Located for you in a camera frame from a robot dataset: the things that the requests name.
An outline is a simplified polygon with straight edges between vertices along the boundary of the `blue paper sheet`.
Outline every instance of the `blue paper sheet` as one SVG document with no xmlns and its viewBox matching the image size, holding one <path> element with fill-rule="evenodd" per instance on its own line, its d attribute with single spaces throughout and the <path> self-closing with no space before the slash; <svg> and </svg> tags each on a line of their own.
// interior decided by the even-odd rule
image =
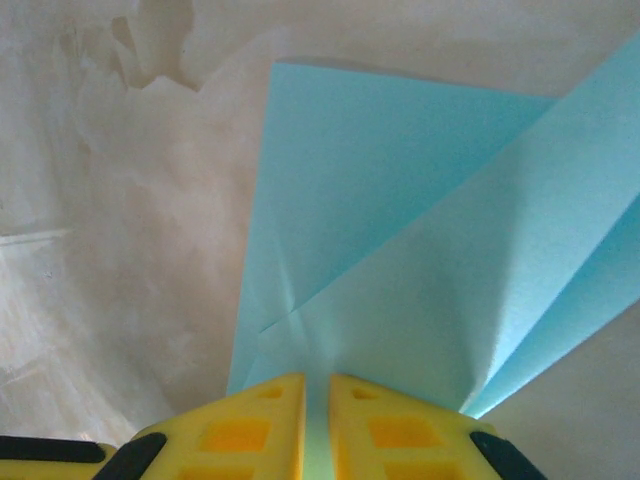
<svg viewBox="0 0 640 480">
<path fill-rule="evenodd" d="M 329 373 L 479 415 L 640 297 L 638 65 L 555 105 L 274 66 L 229 392 L 307 373 L 305 478 Z"/>
</svg>

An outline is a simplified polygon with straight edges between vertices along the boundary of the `light blue paper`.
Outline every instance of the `light blue paper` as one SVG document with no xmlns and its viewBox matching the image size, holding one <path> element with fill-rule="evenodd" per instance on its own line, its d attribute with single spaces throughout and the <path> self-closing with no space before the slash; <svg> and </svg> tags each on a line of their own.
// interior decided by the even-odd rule
<svg viewBox="0 0 640 480">
<path fill-rule="evenodd" d="M 275 67 L 229 391 L 305 371 L 318 419 L 339 371 L 479 414 L 629 306 L 638 65 L 640 36 L 544 115 L 545 99 Z M 305 477 L 330 478 L 316 464 Z"/>
</svg>

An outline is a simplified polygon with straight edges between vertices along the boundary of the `black edge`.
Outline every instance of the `black edge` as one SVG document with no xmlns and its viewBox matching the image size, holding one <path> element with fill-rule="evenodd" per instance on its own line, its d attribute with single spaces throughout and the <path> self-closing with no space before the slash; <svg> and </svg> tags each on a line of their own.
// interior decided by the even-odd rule
<svg viewBox="0 0 640 480">
<path fill-rule="evenodd" d="M 158 432 L 125 443 L 93 480 L 139 480 L 165 443 L 166 435 Z"/>
<path fill-rule="evenodd" d="M 0 435 L 0 460 L 100 463 L 106 457 L 94 442 Z"/>
<path fill-rule="evenodd" d="M 502 480 L 547 480 L 510 441 L 487 432 L 469 436 Z"/>
</svg>

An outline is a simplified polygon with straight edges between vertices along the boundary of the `black rubber grip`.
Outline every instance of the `black rubber grip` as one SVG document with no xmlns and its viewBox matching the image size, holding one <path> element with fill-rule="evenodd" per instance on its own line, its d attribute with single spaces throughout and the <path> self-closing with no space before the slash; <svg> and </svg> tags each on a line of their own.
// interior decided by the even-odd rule
<svg viewBox="0 0 640 480">
<path fill-rule="evenodd" d="M 150 433 L 125 443 L 93 480 L 139 480 L 167 443 L 166 435 Z"/>
<path fill-rule="evenodd" d="M 107 457 L 94 442 L 0 435 L 0 460 L 100 463 Z"/>
<path fill-rule="evenodd" d="M 486 432 L 469 436 L 502 480 L 547 480 L 510 441 Z"/>
</svg>

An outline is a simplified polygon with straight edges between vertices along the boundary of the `yellow plastic object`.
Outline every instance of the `yellow plastic object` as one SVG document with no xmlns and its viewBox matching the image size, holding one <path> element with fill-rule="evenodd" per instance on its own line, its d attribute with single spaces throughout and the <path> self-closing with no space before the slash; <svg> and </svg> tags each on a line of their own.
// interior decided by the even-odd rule
<svg viewBox="0 0 640 480">
<path fill-rule="evenodd" d="M 146 428 L 167 442 L 141 480 L 300 480 L 303 374 L 289 374 Z"/>
<path fill-rule="evenodd" d="M 106 455 L 100 463 L 0 460 L 0 480 L 88 480 L 116 451 L 111 445 L 98 445 Z"/>
<path fill-rule="evenodd" d="M 500 480 L 469 434 L 491 425 L 347 375 L 331 377 L 337 480 Z"/>
</svg>

